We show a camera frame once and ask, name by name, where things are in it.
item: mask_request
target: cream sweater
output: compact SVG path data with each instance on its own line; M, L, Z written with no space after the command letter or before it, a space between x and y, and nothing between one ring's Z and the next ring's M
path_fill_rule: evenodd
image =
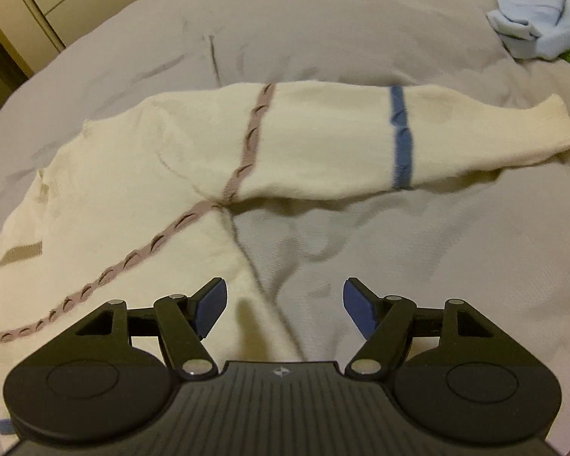
M216 276L228 306L204 344L218 364L299 360L237 246L232 201L370 195L568 149L559 97L513 110L436 86L236 84L88 121L0 236L0 419L10 369L105 301L148 307Z

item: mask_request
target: tan stripe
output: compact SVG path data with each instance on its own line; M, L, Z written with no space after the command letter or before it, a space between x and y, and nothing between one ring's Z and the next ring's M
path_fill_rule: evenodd
M20 245L18 247L13 247L12 249L8 249L0 259L0 268L8 264L13 264L15 262L31 259L32 257L38 257L42 254L43 254L42 242L36 242L30 245Z
M233 202L236 193L241 187L243 180L248 177L255 168L255 162L258 157L258 145L260 144L260 126L262 118L271 106L272 96L275 93L275 84L268 84L262 88L255 106L251 110L249 124L247 124L247 132L243 144L243 154L241 164L234 170L230 180L223 188L223 198L227 202Z

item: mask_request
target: pink stripe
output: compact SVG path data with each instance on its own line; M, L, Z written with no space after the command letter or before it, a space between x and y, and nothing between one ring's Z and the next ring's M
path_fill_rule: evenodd
M230 180L223 189L224 199L228 202L234 201L242 181L249 176L255 167L258 153L258 144L260 142L260 126L262 118L268 111L271 104L272 96L275 92L275 84L265 85L260 91L256 105L251 110L247 132L241 158L241 165L234 170ZM40 331L47 323L55 322L59 317L72 310L76 305L89 299L89 297L101 286L104 286L114 280L123 271L134 268L165 245L169 239L176 233L190 226L193 222L200 219L209 211L219 208L219 204L209 201L202 201L196 204L192 209L182 214L173 221L164 231L157 234L152 241L141 249L129 252L126 257L115 266L107 268L101 275L88 285L84 285L75 293L65 297L55 308L49 310L49 313L40 320L27 324L25 326L11 329L8 331L0 331L0 343L8 343L19 337L28 336Z

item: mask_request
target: blue towel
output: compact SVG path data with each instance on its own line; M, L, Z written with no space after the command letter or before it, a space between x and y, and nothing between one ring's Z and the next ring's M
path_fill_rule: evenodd
M570 50L570 0L498 0L488 13L514 58L554 60Z

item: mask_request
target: bed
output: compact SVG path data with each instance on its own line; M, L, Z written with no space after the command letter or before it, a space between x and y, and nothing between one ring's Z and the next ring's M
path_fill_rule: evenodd
M495 0L139 0L74 43L0 111L0 231L36 171L85 119L162 92L309 79L436 84L517 109L557 94L570 115L570 65L515 62L485 18L495 7ZM556 373L563 404L548 441L563 454L570 449L570 152L369 198L254 199L233 205L231 216L258 289L301 358L343 365L362 344L342 314L350 276L424 307L463 298ZM15 441L0 436L0 453Z

